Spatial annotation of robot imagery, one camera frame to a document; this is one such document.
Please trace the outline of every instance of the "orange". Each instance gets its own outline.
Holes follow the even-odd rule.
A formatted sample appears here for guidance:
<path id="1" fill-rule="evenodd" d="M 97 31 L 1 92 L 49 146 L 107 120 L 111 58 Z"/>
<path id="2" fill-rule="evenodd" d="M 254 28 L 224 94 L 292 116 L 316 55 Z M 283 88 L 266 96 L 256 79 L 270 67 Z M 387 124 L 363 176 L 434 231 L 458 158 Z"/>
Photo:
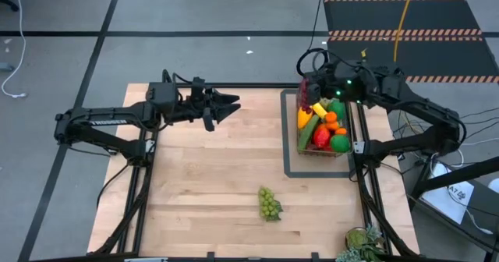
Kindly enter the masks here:
<path id="1" fill-rule="evenodd" d="M 339 129 L 340 125 L 338 122 L 329 122 L 326 124 L 326 128 L 329 130 L 335 131 L 336 129 Z"/>
<path id="2" fill-rule="evenodd" d="M 328 112 L 326 114 L 326 116 L 324 117 L 324 119 L 326 120 L 326 123 L 336 122 L 337 118 L 338 117 L 337 117 L 336 113 L 334 113 L 334 112 Z"/>
<path id="3" fill-rule="evenodd" d="M 334 134 L 346 135 L 346 128 L 339 128 L 334 131 Z"/>

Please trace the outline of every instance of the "bunch of grapes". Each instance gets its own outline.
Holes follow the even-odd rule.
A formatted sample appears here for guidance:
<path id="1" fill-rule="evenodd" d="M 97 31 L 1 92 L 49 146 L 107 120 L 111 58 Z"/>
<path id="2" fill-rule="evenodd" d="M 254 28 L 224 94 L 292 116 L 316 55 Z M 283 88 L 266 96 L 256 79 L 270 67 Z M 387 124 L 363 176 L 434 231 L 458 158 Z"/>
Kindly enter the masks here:
<path id="1" fill-rule="evenodd" d="M 312 109 L 310 109 L 310 106 L 306 103 L 306 83 L 307 79 L 303 79 L 301 84 L 299 85 L 299 105 L 302 107 L 302 110 L 305 111 L 307 114 L 310 114 L 312 112 Z"/>
<path id="2" fill-rule="evenodd" d="M 281 220 L 279 212 L 282 212 L 281 203 L 274 199 L 274 193 L 266 187 L 258 191 L 260 201 L 260 216 L 267 221 Z"/>

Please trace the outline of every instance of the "fruit basket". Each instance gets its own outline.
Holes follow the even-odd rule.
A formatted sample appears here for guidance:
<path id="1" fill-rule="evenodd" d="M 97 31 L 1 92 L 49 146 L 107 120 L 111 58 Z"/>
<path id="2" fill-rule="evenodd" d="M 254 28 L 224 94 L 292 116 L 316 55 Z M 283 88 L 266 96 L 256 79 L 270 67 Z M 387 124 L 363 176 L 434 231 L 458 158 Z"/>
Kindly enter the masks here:
<path id="1" fill-rule="evenodd" d="M 349 112 L 338 99 L 322 98 L 315 105 L 306 102 L 307 79 L 296 94 L 297 149 L 300 154 L 339 157 L 352 152 Z"/>

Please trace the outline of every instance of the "yellow cable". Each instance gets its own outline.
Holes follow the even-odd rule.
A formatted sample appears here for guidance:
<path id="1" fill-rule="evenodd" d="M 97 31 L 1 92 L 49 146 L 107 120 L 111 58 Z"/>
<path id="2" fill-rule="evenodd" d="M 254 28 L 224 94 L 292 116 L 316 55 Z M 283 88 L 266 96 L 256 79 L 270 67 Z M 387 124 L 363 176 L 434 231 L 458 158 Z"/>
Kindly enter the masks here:
<path id="1" fill-rule="evenodd" d="M 398 50 L 398 38 L 400 37 L 400 30 L 402 29 L 402 24 L 404 24 L 405 13 L 409 7 L 411 0 L 405 1 L 404 11 L 402 12 L 402 17 L 400 18 L 400 23 L 398 24 L 397 37 L 395 38 L 395 49 L 393 51 L 393 62 L 397 62 L 397 50 Z"/>

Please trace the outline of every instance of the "floor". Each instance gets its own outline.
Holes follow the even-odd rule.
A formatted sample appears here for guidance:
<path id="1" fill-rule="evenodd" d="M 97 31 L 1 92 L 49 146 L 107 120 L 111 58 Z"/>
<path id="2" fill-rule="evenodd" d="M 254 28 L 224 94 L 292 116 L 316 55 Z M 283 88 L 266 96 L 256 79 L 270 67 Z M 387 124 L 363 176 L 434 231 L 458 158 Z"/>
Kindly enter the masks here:
<path id="1" fill-rule="evenodd" d="M 498 0 L 468 1 L 483 31 L 499 31 Z M 212 82 L 298 82 L 294 65 L 310 37 L 291 36 L 291 33 L 273 34 L 274 37 L 254 35 L 258 31 L 311 30 L 317 7 L 317 0 L 118 0 L 109 31 L 199 33 L 172 33 L 169 37 L 114 34 L 104 39 L 96 65 L 88 68 L 96 44 L 102 44 L 98 31 L 103 27 L 111 0 L 22 2 L 25 31 L 68 33 L 64 37 L 36 34 L 27 37 L 23 66 L 6 87 L 28 96 L 0 97 L 0 109 L 6 113 L 0 117 L 0 127 L 4 129 L 0 132 L 4 140 L 0 144 L 0 206 L 4 207 L 0 209 L 0 253 L 5 261 L 18 259 L 52 165 L 61 160 L 55 157 L 58 146 L 52 137 L 54 116 L 73 106 L 85 74 L 87 78 L 91 75 L 91 80 L 83 99 L 84 107 L 120 105 L 127 83 L 159 80 L 163 68 L 186 78 L 202 76 Z M 18 30 L 18 17 L 18 13 L 0 5 L 0 31 Z M 317 29 L 327 30 L 322 8 Z M 215 37 L 207 31 L 240 32 L 221 32 L 220 37 Z M 313 45 L 321 47 L 324 40 L 316 37 Z M 487 43 L 499 56 L 499 38 L 487 38 Z M 18 37 L 0 37 L 0 62 L 16 64 L 21 47 Z M 0 73 L 0 78 L 5 77 L 6 74 Z M 498 85 L 494 83 L 412 83 L 410 86 L 418 94 L 446 104 L 462 115 L 495 107 L 499 101 Z M 496 114 L 470 117 L 469 121 L 485 120 Z M 470 126 L 469 131 L 492 122 Z M 398 128 L 396 116 L 391 115 L 391 126 Z M 499 137 L 499 126 L 467 141 L 494 137 Z M 499 143 L 494 141 L 465 147 L 463 154 L 465 162 L 480 161 L 494 156 L 498 150 Z M 458 154 L 446 158 L 459 162 Z M 401 162 L 402 168 L 412 166 L 409 159 L 410 156 Z M 67 153 L 31 255 L 25 251 L 22 257 L 35 260 L 85 254 L 94 222 L 95 199 L 107 163 L 103 157 Z M 408 190 L 416 173 L 414 170 L 405 177 Z M 487 184 L 496 177 L 488 175 L 480 181 Z M 412 216 L 425 255 L 467 261 L 483 259 L 481 249 L 420 210 L 415 209 Z"/>

